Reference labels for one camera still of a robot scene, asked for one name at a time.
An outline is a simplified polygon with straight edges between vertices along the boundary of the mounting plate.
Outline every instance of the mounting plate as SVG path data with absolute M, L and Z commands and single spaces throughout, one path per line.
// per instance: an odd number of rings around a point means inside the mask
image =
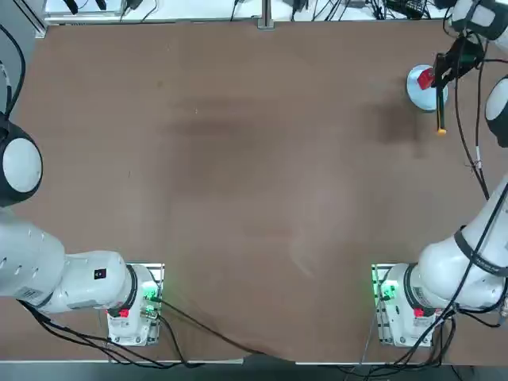
M 391 336 L 390 323 L 387 315 L 387 309 L 383 302 L 379 302 L 380 289 L 379 281 L 383 280 L 385 275 L 394 266 L 394 264 L 373 264 L 371 266 L 372 290 L 374 291 L 375 317 L 378 321 L 379 342 L 382 344 L 393 344 L 394 338 Z
M 107 315 L 108 335 L 112 341 L 121 345 L 154 345 L 159 342 L 160 323 L 157 317 L 161 303 L 152 302 L 147 297 L 162 297 L 164 264 L 129 264 L 137 274 L 136 299 L 125 316 Z

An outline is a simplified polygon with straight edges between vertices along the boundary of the table surface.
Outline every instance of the table surface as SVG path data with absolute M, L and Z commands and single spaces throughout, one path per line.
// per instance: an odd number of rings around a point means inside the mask
M 17 118 L 40 145 L 44 181 L 14 210 L 69 253 L 164 262 L 164 297 L 246 345 L 357 362 L 374 310 L 371 264 L 416 260 L 483 204 L 453 97 L 437 137 L 435 115 L 405 93 L 409 70 L 451 42 L 440 21 L 50 29 Z M 502 69 L 486 68 L 484 97 Z M 476 78 L 460 83 L 468 139 Z M 483 119 L 481 129 L 493 187 L 507 156 Z M 14 301 L 0 310 L 2 360 L 105 359 L 50 337 Z M 166 314 L 186 356 L 243 355 Z M 106 334 L 98 316 L 56 319 Z M 367 361 L 402 353 L 376 338 Z M 506 339 L 461 318 L 448 361 L 507 365 Z M 175 359 L 161 341 L 143 353 Z

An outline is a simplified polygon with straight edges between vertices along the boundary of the green led light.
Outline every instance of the green led light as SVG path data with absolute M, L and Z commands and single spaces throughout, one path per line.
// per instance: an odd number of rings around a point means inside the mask
M 146 298 L 155 298 L 157 296 L 157 289 L 156 288 L 149 288 L 144 291 L 144 296 Z
M 383 285 L 381 286 L 381 290 L 383 292 L 383 296 L 385 296 L 388 299 L 395 298 L 395 294 L 397 292 L 398 283 L 396 280 L 387 280 Z

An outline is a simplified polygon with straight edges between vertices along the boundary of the brown table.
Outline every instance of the brown table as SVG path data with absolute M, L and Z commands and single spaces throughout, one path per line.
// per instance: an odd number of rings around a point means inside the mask
M 15 211 L 69 253 L 164 262 L 164 297 L 244 344 L 357 362 L 370 265 L 416 260 L 483 204 L 452 102 L 440 138 L 405 94 L 407 72 L 451 42 L 440 21 L 52 28 L 17 119 L 40 145 L 44 181 Z M 485 95 L 502 69 L 486 69 Z M 460 84 L 469 138 L 475 81 Z M 483 119 L 481 139 L 493 187 L 506 152 Z M 0 308 L 2 360 L 105 358 L 50 337 L 16 302 Z M 190 358 L 242 356 L 168 317 Z M 96 311 L 57 319 L 106 331 Z M 508 333 L 458 326 L 449 361 L 508 364 Z M 368 361 L 401 353 L 376 337 Z M 166 336 L 144 352 L 175 359 Z

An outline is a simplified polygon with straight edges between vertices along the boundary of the metal bracket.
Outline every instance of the metal bracket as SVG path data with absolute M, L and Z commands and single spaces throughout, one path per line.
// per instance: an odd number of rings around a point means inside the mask
M 375 317 L 378 321 L 379 342 L 382 344 L 393 344 L 394 339 L 390 331 L 390 319 L 388 319 L 387 310 L 381 302 L 379 281 L 384 279 L 385 275 L 393 267 L 393 264 L 373 264 L 371 266 L 372 290 L 374 291 Z
M 261 30 L 272 30 L 275 25 L 271 19 L 271 0 L 262 0 L 261 18 L 257 21 L 257 28 Z
M 157 285 L 157 298 L 162 298 L 162 289 L 164 284 L 164 264 L 147 264 L 140 262 L 130 262 L 129 264 L 141 264 L 145 266 L 151 273 L 154 279 L 154 283 Z M 161 303 L 152 303 L 154 309 L 160 311 L 162 306 Z M 155 320 L 148 331 L 147 345 L 154 345 L 159 342 L 159 331 L 160 323 Z
M 32 24 L 35 29 L 35 38 L 45 38 L 46 31 L 48 30 L 48 26 L 41 19 L 37 13 L 27 4 L 26 0 L 13 0 L 13 3 L 17 6 L 17 8 L 23 13 L 25 18 Z

